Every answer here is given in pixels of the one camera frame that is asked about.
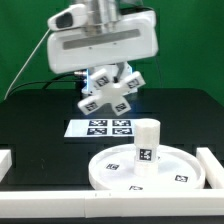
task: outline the black table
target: black table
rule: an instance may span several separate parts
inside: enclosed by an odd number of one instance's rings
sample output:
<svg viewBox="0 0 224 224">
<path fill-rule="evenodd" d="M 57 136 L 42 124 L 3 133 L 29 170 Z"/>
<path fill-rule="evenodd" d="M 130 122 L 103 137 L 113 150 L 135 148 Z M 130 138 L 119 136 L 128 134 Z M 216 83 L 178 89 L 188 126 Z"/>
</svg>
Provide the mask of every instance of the black table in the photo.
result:
<svg viewBox="0 0 224 224">
<path fill-rule="evenodd" d="M 161 144 L 195 154 L 209 147 L 224 161 L 224 108 L 196 89 L 144 89 L 127 97 L 132 110 L 119 119 L 161 122 Z M 133 143 L 133 137 L 64 138 L 70 119 L 117 118 L 108 105 L 85 116 L 75 90 L 24 90 L 0 104 L 0 150 L 12 150 L 13 166 L 0 191 L 92 190 L 88 163 L 99 151 Z M 223 223 L 223 217 L 42 219 L 28 223 Z M 1 220 L 0 223 L 24 223 Z"/>
</svg>

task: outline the robot end effector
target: robot end effector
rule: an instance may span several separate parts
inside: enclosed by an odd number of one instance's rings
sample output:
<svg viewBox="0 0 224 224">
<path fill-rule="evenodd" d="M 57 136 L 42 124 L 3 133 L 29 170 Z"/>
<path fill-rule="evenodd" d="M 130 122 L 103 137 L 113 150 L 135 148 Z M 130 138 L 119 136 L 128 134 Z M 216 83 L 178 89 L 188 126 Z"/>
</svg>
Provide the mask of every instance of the robot end effector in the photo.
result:
<svg viewBox="0 0 224 224">
<path fill-rule="evenodd" d="M 55 31 L 48 39 L 50 67 L 55 73 L 95 68 L 97 74 L 90 79 L 95 86 L 97 83 L 101 86 L 95 96 L 81 101 L 79 108 L 89 114 L 103 104 L 111 103 L 117 115 L 123 114 L 130 106 L 122 95 L 129 92 L 133 84 L 138 88 L 145 82 L 140 73 L 134 73 L 130 75 L 133 78 L 125 80 L 124 76 L 120 83 L 113 83 L 113 77 L 102 70 L 102 66 L 152 57 L 157 53 L 155 12 L 142 7 L 142 10 L 133 8 L 122 15 L 115 0 L 80 0 L 76 3 L 48 21 L 49 28 Z M 115 100 L 109 97 L 114 88 L 122 89 L 115 91 L 121 94 L 120 97 L 116 94 Z"/>
</svg>

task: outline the round white platform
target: round white platform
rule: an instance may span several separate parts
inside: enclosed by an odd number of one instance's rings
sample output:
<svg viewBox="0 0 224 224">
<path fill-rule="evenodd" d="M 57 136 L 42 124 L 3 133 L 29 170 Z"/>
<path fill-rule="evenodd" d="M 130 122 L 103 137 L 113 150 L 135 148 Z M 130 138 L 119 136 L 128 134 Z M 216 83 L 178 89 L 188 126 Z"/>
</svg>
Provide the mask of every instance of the round white platform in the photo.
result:
<svg viewBox="0 0 224 224">
<path fill-rule="evenodd" d="M 198 160 L 176 148 L 160 145 L 158 174 L 143 178 L 134 174 L 136 147 L 120 145 L 95 155 L 89 163 L 89 180 L 96 190 L 203 188 L 205 171 Z"/>
</svg>

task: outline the green backdrop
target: green backdrop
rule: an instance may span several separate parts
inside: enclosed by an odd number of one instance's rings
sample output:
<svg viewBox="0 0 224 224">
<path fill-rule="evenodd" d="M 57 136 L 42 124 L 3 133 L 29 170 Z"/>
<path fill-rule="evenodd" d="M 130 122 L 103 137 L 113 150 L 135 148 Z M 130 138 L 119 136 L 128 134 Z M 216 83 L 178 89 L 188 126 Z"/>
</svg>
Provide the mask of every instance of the green backdrop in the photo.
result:
<svg viewBox="0 0 224 224">
<path fill-rule="evenodd" d="M 1 0 L 0 100 L 48 29 L 47 19 L 68 3 L 68 0 Z M 203 89 L 224 105 L 224 1 L 145 0 L 144 3 L 155 8 L 158 15 L 157 62 L 164 88 Z M 155 58 L 135 61 L 132 65 L 143 73 L 146 88 L 160 88 Z M 17 84 L 53 77 L 45 41 Z"/>
</svg>

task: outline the white paper with markers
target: white paper with markers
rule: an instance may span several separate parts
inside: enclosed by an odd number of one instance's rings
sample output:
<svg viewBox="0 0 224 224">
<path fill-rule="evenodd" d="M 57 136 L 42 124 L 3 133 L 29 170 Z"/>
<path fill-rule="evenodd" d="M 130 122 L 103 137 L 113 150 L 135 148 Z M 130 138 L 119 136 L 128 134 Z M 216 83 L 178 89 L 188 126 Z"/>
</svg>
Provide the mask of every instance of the white paper with markers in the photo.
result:
<svg viewBox="0 0 224 224">
<path fill-rule="evenodd" d="M 135 119 L 71 120 L 65 138 L 134 136 Z"/>
</svg>

